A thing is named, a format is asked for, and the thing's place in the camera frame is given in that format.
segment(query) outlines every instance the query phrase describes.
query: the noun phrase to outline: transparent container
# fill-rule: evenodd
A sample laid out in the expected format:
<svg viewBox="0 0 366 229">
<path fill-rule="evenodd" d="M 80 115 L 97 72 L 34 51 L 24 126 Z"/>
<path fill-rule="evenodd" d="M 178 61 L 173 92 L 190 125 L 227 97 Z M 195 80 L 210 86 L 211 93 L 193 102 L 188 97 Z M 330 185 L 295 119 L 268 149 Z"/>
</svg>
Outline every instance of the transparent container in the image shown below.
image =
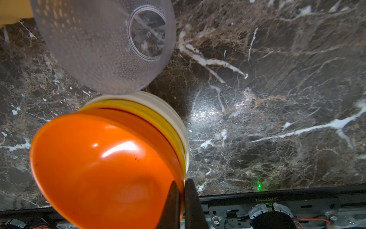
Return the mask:
<svg viewBox="0 0 366 229">
<path fill-rule="evenodd" d="M 173 53 L 170 0 L 30 0 L 40 32 L 80 83 L 107 94 L 147 86 Z"/>
</svg>

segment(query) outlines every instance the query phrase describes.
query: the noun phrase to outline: yellow bowl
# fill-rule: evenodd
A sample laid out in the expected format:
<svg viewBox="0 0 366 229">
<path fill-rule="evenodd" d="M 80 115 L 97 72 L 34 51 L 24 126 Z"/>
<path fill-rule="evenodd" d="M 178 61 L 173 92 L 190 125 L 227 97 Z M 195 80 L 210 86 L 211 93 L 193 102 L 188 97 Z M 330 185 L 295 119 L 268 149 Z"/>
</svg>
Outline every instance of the yellow bowl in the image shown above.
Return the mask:
<svg viewBox="0 0 366 229">
<path fill-rule="evenodd" d="M 183 179 L 186 179 L 185 151 L 183 143 L 172 125 L 156 111 L 136 102 L 128 100 L 103 100 L 87 104 L 79 110 L 95 108 L 111 108 L 132 113 L 146 120 L 158 129 L 173 147 L 183 172 Z"/>
</svg>

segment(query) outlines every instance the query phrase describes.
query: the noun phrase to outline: red wire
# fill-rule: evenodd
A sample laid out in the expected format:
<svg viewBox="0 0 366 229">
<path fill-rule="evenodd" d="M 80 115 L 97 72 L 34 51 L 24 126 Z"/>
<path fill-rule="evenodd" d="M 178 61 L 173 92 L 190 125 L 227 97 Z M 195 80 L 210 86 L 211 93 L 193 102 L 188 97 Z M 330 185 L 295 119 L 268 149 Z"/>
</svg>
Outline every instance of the red wire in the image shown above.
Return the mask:
<svg viewBox="0 0 366 229">
<path fill-rule="evenodd" d="M 301 228 L 304 229 L 304 227 L 301 225 L 301 223 L 299 223 L 298 221 L 294 221 L 294 222 L 300 224 Z"/>
<path fill-rule="evenodd" d="M 324 221 L 324 222 L 326 222 L 326 223 L 328 224 L 328 227 L 330 227 L 330 222 L 329 222 L 328 220 L 326 220 L 326 219 L 315 219 L 315 218 L 299 218 L 299 217 L 298 217 L 298 219 L 299 219 L 299 220 L 313 220 L 313 221 Z"/>
</svg>

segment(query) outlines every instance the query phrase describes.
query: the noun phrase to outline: marble surface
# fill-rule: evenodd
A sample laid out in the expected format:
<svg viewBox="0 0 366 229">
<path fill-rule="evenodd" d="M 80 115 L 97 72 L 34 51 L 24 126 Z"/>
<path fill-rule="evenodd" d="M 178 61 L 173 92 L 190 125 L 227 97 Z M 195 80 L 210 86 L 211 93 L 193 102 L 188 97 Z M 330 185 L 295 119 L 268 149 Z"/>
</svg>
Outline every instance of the marble surface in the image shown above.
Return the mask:
<svg viewBox="0 0 366 229">
<path fill-rule="evenodd" d="M 365 1 L 173 5 L 176 49 L 146 91 L 183 119 L 200 195 L 366 182 Z M 46 206 L 30 142 L 99 94 L 63 70 L 32 19 L 2 29 L 0 50 L 0 210 Z"/>
</svg>

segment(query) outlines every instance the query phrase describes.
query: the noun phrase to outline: serial number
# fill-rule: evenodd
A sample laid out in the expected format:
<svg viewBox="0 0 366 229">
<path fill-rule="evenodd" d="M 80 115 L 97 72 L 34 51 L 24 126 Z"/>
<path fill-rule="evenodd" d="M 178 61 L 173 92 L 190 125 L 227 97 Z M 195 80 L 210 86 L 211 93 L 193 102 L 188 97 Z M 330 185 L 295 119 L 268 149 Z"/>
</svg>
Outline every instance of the serial number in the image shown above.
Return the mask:
<svg viewBox="0 0 366 229">
<path fill-rule="evenodd" d="M 279 201 L 277 197 L 274 198 L 263 198 L 263 199 L 255 199 L 256 202 L 269 202 L 269 201 Z"/>
</svg>

